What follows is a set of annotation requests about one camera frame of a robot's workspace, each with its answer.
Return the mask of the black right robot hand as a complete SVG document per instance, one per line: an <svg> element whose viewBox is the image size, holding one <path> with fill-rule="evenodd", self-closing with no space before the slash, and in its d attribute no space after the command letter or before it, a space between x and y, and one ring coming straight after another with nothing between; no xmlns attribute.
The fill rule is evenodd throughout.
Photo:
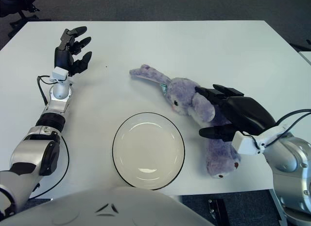
<svg viewBox="0 0 311 226"><path fill-rule="evenodd" d="M213 89L196 87L196 92L215 105L229 124L201 128L199 135L208 139L232 141L237 131L258 136L275 126L271 114L257 101L234 88L213 85Z"/></svg>

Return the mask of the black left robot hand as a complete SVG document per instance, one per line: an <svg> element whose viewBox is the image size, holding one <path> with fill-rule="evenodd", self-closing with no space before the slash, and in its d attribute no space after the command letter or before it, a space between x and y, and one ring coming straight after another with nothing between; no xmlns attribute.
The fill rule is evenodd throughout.
<svg viewBox="0 0 311 226"><path fill-rule="evenodd" d="M87 52L81 60L74 61L73 59L74 55L78 55L91 42L90 36L81 41L75 40L86 31L86 26L77 27L72 30L65 29L60 38L60 45L55 48L54 66L67 70L69 77L73 77L75 74L87 70L91 60L92 52Z"/></svg>

